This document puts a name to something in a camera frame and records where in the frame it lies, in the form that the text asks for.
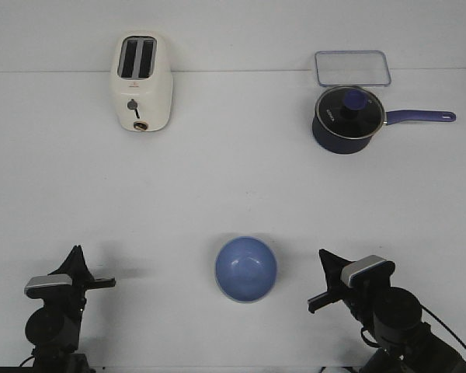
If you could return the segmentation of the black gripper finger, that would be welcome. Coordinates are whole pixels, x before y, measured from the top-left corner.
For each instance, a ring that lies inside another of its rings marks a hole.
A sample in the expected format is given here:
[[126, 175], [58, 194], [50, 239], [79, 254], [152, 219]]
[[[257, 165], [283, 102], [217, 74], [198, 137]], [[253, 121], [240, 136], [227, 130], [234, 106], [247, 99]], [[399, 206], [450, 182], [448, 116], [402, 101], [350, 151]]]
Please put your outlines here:
[[87, 267], [85, 256], [84, 256], [81, 245], [76, 246], [76, 253], [77, 253], [77, 264], [76, 264], [77, 276], [78, 277], [91, 277], [92, 273]]
[[343, 268], [351, 264], [351, 261], [337, 256], [326, 249], [320, 249], [318, 255], [326, 278], [340, 278]]
[[80, 245], [72, 248], [64, 262], [56, 269], [56, 274], [74, 274], [79, 268]]
[[319, 250], [318, 255], [325, 273], [327, 292], [331, 292], [341, 282], [340, 276], [344, 268], [344, 259], [328, 250]]

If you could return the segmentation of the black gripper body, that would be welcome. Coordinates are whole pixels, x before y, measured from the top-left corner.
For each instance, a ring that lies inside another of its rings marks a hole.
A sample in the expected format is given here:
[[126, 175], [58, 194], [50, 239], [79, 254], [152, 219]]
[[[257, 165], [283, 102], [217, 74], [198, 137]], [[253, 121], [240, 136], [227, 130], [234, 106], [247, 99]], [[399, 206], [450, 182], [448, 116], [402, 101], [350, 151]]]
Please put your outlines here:
[[371, 321], [373, 313], [369, 280], [357, 281], [352, 288], [344, 284], [329, 285], [326, 292], [308, 300], [308, 311], [314, 314], [316, 310], [339, 301], [344, 302], [357, 321]]
[[116, 278], [94, 278], [89, 271], [74, 274], [50, 273], [48, 277], [54, 280], [54, 300], [65, 311], [83, 311], [88, 290], [113, 288]]

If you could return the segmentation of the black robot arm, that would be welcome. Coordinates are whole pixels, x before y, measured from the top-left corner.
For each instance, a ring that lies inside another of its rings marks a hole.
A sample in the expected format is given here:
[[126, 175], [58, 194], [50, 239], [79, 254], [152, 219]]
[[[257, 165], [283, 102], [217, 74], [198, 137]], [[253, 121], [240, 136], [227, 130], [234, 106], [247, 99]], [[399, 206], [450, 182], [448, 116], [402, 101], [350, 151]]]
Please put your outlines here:
[[72, 248], [56, 270], [29, 279], [25, 296], [43, 301], [25, 326], [26, 338], [33, 345], [33, 372], [95, 371], [86, 355], [78, 352], [86, 292], [113, 288], [116, 283], [113, 277], [93, 277], [80, 245]]
[[391, 285], [394, 262], [376, 255], [349, 261], [326, 249], [318, 255], [327, 289], [308, 300], [308, 311], [346, 305], [361, 325], [362, 340], [375, 349], [362, 372], [466, 372], [461, 354], [423, 321], [426, 307], [410, 291]]

